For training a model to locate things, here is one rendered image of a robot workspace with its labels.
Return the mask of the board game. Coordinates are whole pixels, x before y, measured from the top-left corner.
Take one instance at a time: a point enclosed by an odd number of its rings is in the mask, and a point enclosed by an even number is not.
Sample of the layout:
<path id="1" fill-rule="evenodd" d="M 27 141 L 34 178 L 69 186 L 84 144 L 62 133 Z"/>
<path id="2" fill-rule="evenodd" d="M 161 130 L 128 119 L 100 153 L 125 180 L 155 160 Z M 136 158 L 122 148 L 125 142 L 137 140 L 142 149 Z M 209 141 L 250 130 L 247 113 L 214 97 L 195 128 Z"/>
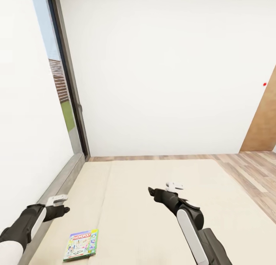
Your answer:
<path id="1" fill-rule="evenodd" d="M 99 229 L 70 235 L 63 261 L 96 255 Z"/>

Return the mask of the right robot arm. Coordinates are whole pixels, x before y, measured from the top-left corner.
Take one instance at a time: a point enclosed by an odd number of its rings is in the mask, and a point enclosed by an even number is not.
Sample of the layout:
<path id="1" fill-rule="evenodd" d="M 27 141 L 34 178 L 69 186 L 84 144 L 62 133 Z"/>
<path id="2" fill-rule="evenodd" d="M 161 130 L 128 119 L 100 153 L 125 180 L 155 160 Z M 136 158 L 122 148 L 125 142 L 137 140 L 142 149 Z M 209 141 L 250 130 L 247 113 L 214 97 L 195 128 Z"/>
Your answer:
<path id="1" fill-rule="evenodd" d="M 184 185 L 170 180 L 166 186 L 166 189 L 148 187 L 150 196 L 154 197 L 154 201 L 163 203 L 177 217 L 196 264 L 233 265 L 211 228 L 203 229 L 204 216 L 200 207 L 178 197 L 175 189 L 184 190 Z"/>

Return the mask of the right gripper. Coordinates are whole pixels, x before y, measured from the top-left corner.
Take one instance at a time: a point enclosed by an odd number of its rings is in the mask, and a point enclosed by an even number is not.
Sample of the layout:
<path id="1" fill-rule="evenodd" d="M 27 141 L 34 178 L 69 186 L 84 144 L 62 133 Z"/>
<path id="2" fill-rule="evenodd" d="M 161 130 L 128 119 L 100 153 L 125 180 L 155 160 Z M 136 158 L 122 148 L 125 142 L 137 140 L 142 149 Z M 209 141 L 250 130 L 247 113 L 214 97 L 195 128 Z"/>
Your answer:
<path id="1" fill-rule="evenodd" d="M 166 191 L 165 189 L 159 189 L 159 188 L 151 188 L 148 187 L 150 196 L 154 197 L 154 201 L 159 202 L 159 203 L 163 203 L 168 209 L 169 209 L 169 202 L 172 199 L 172 197 L 177 196 L 178 197 L 178 193 L 177 192 L 169 192 Z"/>

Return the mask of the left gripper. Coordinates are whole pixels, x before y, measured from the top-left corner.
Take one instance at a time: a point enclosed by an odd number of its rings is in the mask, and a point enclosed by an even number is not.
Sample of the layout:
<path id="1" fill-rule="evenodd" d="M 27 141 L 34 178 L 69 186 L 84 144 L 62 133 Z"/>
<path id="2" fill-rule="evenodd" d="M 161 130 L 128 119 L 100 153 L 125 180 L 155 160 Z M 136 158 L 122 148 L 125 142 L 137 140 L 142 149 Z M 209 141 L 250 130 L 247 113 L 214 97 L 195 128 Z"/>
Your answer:
<path id="1" fill-rule="evenodd" d="M 55 218 L 62 217 L 65 213 L 70 211 L 69 207 L 65 207 L 64 205 L 58 206 L 58 207 L 49 207 L 51 209 L 51 215 L 49 219 L 46 221 L 51 221 Z"/>

